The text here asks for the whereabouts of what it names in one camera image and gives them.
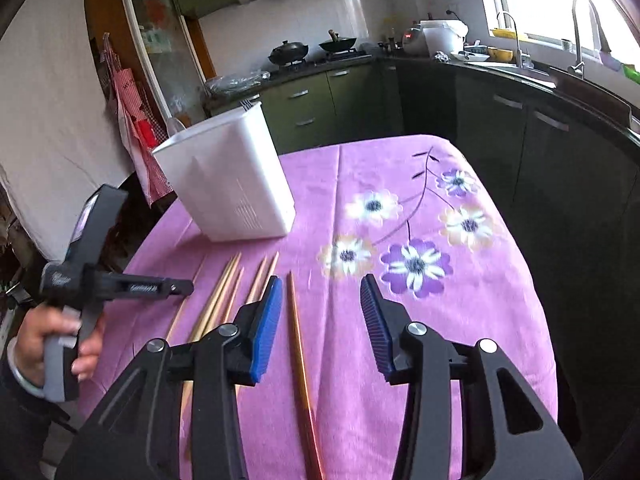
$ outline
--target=backsplash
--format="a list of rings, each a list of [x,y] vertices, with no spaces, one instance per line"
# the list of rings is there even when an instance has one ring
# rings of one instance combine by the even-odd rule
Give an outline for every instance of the backsplash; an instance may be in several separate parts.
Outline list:
[[[356,46],[377,44],[395,19],[390,0],[256,0],[212,12],[200,27],[216,73],[228,75],[275,68],[267,58],[284,40],[308,44],[307,59],[324,56],[318,44],[330,28]]]

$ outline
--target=white curtain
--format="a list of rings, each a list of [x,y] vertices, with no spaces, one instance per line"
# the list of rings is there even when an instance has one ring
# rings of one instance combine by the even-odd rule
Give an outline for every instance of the white curtain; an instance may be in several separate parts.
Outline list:
[[[61,260],[84,201],[131,171],[83,0],[26,0],[0,40],[0,183],[20,223],[46,258]]]

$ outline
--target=yellow bowl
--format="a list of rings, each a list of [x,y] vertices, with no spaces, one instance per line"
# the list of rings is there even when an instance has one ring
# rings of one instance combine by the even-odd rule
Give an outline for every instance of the yellow bowl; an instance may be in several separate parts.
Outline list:
[[[515,30],[511,30],[510,28],[492,28],[491,32],[494,34],[496,38],[506,38],[507,40],[516,39]],[[520,34],[518,34],[518,39],[520,41],[525,41],[525,40],[528,40],[529,37],[526,34],[521,32]]]
[[[496,63],[510,63],[513,59],[513,52],[511,50],[503,50],[501,48],[490,46],[489,57]]]

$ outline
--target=white wristband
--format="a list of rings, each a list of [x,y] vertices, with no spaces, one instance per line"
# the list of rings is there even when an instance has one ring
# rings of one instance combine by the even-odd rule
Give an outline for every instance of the white wristband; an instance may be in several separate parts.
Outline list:
[[[17,337],[14,337],[13,339],[11,339],[11,341],[9,341],[9,345],[6,348],[6,358],[7,358],[7,361],[9,362],[9,368],[11,368],[11,372],[14,375],[15,380],[18,381],[18,384],[20,384],[23,390],[25,390],[28,394],[31,394],[34,397],[38,397],[39,399],[44,399],[44,390],[42,388],[34,386],[33,384],[31,384],[31,381],[29,381],[28,379],[25,379],[20,373],[20,370],[18,370],[18,367],[15,365],[16,341],[17,341]]]

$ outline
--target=white plate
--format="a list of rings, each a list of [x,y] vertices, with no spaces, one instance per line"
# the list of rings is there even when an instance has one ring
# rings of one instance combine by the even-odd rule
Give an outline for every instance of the white plate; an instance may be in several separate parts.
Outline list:
[[[473,52],[465,52],[464,54],[460,54],[459,52],[452,52],[450,56],[457,59],[458,61],[471,61],[474,63],[483,62],[489,59],[489,56],[487,56],[486,54],[474,54]]]

